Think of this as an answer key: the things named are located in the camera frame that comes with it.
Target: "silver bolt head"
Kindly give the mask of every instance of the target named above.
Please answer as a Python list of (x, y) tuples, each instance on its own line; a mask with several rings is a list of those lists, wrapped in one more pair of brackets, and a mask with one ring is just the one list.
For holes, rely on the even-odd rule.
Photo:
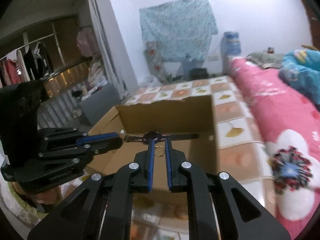
[(137, 163), (130, 163), (130, 164), (129, 164), (129, 168), (132, 169), (132, 170), (135, 170), (135, 169), (139, 168), (139, 164), (137, 164)]
[(99, 173), (94, 173), (91, 175), (92, 180), (99, 180), (101, 179), (101, 175)]
[(191, 163), (190, 162), (183, 162), (181, 163), (181, 166), (185, 169), (191, 168)]
[(219, 177), (220, 177), (221, 179), (229, 179), (229, 174), (226, 173), (226, 172), (221, 172), (221, 173), (219, 174)]

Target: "hanging clothes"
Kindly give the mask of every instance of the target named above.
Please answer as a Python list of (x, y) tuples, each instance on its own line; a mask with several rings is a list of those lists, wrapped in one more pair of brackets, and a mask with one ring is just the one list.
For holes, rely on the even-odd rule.
[(3, 76), (2, 68), (3, 68), (3, 63), (2, 63), (2, 61), (0, 61), (0, 81), (1, 81), (2, 86), (5, 87), (6, 84), (4, 82), (4, 76)]
[(18, 75), (16, 64), (11, 59), (7, 59), (4, 62), (4, 65), (11, 80), (11, 84), (21, 83), (21, 78)]
[(1, 61), (1, 73), (3, 75), (4, 78), (4, 83), (6, 86), (10, 86), (11, 85), (11, 79), (7, 73), (7, 70), (5, 69), (5, 65), (4, 65), (4, 61)]
[(51, 58), (47, 52), (47, 49), (45, 48), (45, 45), (42, 42), (39, 44), (39, 49), (40, 49), (40, 55), (43, 59), (46, 70), (49, 71), (49, 74), (53, 73), (54, 70), (53, 70)]
[(30, 81), (30, 77), (29, 77), (28, 71), (26, 69), (26, 65), (24, 63), (21, 50), (17, 51), (17, 65), (19, 66), (19, 69), (21, 71), (21, 77), (22, 77), (23, 81), (24, 82)]
[(11, 59), (13, 61), (17, 60), (17, 49), (14, 49), (13, 51), (9, 52), (7, 54), (7, 59)]
[(34, 61), (33, 53), (31, 49), (29, 49), (28, 52), (23, 56), (23, 60), (26, 65), (26, 69), (29, 77), (32, 78), (33, 80), (39, 79), (40, 76), (36, 68), (36, 63)]
[(53, 73), (52, 61), (43, 43), (38, 42), (34, 56), (40, 77), (45, 77)]
[(142, 40), (166, 61), (203, 61), (218, 28), (209, 0), (177, 0), (140, 9)]
[(97, 39), (91, 27), (82, 28), (77, 35), (77, 46), (82, 56), (92, 57), (99, 53)]

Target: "storage box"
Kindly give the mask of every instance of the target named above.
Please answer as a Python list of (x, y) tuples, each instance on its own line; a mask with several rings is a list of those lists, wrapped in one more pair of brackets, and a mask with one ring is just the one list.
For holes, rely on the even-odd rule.
[[(216, 174), (216, 144), (211, 96), (188, 97), (182, 100), (158, 101), (151, 104), (115, 106), (91, 129), (89, 135), (117, 132), (124, 129), (128, 135), (143, 135), (150, 131), (163, 134), (199, 133), (194, 140), (173, 141), (174, 149), (183, 151), (191, 163), (205, 172)], [(157, 145), (164, 147), (164, 142)], [(142, 143), (125, 143), (115, 151), (97, 155), (88, 164), (89, 173), (107, 175), (134, 160), (136, 153), (147, 150)], [(172, 204), (186, 204), (185, 193), (168, 191), (165, 156), (155, 157), (153, 190), (146, 197)]]

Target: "white wall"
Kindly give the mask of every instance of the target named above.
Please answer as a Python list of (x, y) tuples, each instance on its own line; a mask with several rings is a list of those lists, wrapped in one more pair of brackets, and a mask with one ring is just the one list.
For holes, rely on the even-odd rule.
[(96, 1), (106, 36), (108, 38), (114, 64), (121, 70), (128, 91), (130, 94), (134, 94), (138, 88), (136, 73), (133, 71), (110, 0)]
[[(127, 52), (138, 81), (148, 75), (143, 56), (139, 8), (172, 0), (110, 0)], [(275, 47), (277, 53), (311, 44), (309, 23), (300, 0), (210, 0), (219, 34), (213, 36), (208, 55), (220, 53), (219, 42), (225, 31), (240, 33), (243, 55)], [(170, 70), (177, 70), (179, 64)], [(221, 61), (204, 63), (210, 72), (221, 72)]]
[(81, 27), (84, 26), (92, 26), (90, 8), (88, 0), (83, 0), (78, 8), (78, 19), (79, 25)]

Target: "light blue cloth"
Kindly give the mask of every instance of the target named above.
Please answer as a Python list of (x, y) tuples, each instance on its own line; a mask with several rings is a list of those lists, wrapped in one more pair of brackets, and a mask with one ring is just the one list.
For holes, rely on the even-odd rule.
[(279, 77), (289, 86), (320, 105), (320, 52), (295, 50), (287, 53)]
[(218, 33), (208, 0), (178, 0), (140, 9), (142, 40), (156, 41), (166, 61), (205, 60)]

